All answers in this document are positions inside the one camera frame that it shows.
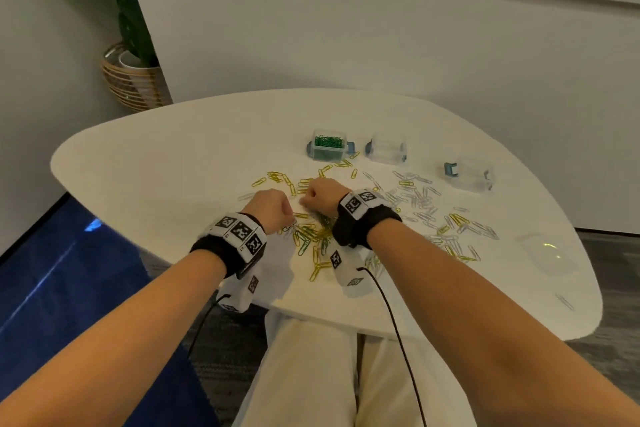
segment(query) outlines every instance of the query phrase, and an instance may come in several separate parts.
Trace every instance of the white table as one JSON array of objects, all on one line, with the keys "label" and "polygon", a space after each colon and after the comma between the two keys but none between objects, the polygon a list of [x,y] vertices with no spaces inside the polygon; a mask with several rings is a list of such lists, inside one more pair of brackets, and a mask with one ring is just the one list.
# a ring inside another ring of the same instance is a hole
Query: white table
[{"label": "white table", "polygon": [[[314,128],[346,131],[360,151],[377,130],[402,131],[409,146],[402,169],[433,180],[443,192],[443,212],[452,206],[468,208],[473,219],[499,234],[500,241],[476,246],[483,260],[469,265],[560,338],[581,337],[595,329],[602,316],[600,290],[587,254],[554,198],[499,142],[421,99],[337,89],[204,98],[82,131],[60,146],[51,168],[69,192],[107,225],[173,263],[213,218],[243,205],[238,196],[265,188],[266,184],[258,188],[250,184],[267,171],[287,172],[294,182],[317,175],[323,165],[305,155]],[[443,162],[460,155],[493,163],[497,175],[493,190],[472,194],[445,183]],[[388,165],[372,163],[364,152],[354,162],[388,181]],[[355,184],[347,174],[340,178]],[[358,186],[367,184],[358,181]],[[549,237],[573,268],[554,274],[536,266],[515,240],[531,233]],[[343,289],[330,269],[311,283],[312,265],[295,257],[291,266],[280,263],[279,268],[277,257],[269,259],[278,279],[260,287],[255,302],[301,318],[394,337],[377,290]],[[423,339],[388,276],[381,284],[396,310],[401,333]]]}]

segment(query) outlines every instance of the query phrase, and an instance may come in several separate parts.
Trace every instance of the blue carpet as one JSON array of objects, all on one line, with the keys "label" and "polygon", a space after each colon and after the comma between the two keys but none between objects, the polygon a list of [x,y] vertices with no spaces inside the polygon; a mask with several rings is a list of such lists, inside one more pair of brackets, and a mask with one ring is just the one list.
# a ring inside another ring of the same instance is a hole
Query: blue carpet
[{"label": "blue carpet", "polygon": [[[0,400],[148,282],[136,248],[70,198],[0,265]],[[219,425],[182,346],[125,425]]]}]

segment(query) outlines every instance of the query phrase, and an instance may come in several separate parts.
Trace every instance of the pants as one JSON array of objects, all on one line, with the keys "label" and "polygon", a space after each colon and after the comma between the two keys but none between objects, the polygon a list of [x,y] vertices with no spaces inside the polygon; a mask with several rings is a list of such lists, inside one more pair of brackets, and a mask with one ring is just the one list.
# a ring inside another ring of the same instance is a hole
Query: pants
[{"label": "pants", "polygon": [[[422,425],[397,341],[366,336],[358,375],[355,332],[275,311],[265,326],[269,347],[233,427]],[[449,381],[436,381],[446,372],[433,347],[403,343],[427,425],[475,427],[467,397],[446,366]]]}]

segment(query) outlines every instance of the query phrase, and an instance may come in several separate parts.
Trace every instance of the gray carpet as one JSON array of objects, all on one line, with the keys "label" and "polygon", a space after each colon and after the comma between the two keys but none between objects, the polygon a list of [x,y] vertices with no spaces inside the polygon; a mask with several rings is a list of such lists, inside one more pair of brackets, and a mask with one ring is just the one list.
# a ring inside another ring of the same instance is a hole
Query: gray carpet
[{"label": "gray carpet", "polygon": [[[602,289],[604,316],[595,333],[569,345],[640,403],[640,238],[579,235]],[[143,261],[152,276],[165,268],[148,255]],[[224,426],[233,422],[266,350],[263,317],[257,307],[242,315],[214,308],[191,356]],[[186,347],[199,323],[187,334]]]}]

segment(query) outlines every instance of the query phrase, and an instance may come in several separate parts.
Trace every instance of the black cable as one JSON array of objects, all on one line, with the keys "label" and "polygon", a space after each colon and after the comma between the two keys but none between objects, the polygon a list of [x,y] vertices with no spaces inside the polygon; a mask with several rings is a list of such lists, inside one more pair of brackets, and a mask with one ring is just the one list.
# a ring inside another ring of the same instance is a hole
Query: black cable
[{"label": "black cable", "polygon": [[200,326],[198,326],[198,329],[196,330],[196,334],[193,337],[193,341],[191,342],[191,346],[189,346],[189,351],[187,352],[187,359],[191,358],[191,353],[193,352],[193,347],[196,345],[196,340],[198,339],[198,335],[200,334],[200,331],[202,331],[202,327],[204,326],[204,321],[207,320],[207,316],[209,315],[209,312],[211,312],[213,310],[213,308],[216,306],[216,304],[218,304],[218,302],[220,302],[222,299],[226,299],[228,297],[231,297],[231,296],[229,294],[224,294],[222,297],[220,297],[219,299],[214,301],[211,304],[211,307],[209,307],[209,309],[204,313],[204,316],[202,316],[202,320],[200,321]]},{"label": "black cable", "polygon": [[406,357],[406,351],[404,350],[404,344],[402,343],[402,339],[400,338],[400,333],[398,332],[398,326],[396,325],[396,319],[394,318],[394,313],[391,312],[391,306],[389,305],[389,301],[387,300],[387,296],[385,296],[385,293],[382,291],[382,287],[380,287],[380,284],[378,283],[376,278],[373,277],[373,274],[371,273],[371,271],[369,269],[367,269],[366,267],[358,267],[356,270],[357,271],[363,271],[364,270],[369,275],[371,275],[371,278],[372,278],[373,282],[376,283],[376,285],[378,286],[378,290],[380,291],[380,294],[382,295],[382,298],[385,300],[385,304],[387,305],[387,309],[389,310],[389,315],[391,316],[391,322],[394,324],[394,329],[396,331],[396,337],[398,338],[398,342],[400,343],[400,349],[402,350],[402,355],[404,356],[404,362],[406,363],[406,367],[409,368],[409,375],[411,376],[411,382],[413,383],[413,391],[415,392],[415,399],[418,400],[418,407],[420,408],[420,416],[422,418],[422,425],[424,427],[427,427],[427,420],[425,420],[425,418],[424,418],[424,411],[422,409],[422,402],[420,401],[420,393],[418,393],[418,385],[415,384],[415,377],[413,376],[413,371],[411,370],[411,365],[409,364],[409,358]]}]

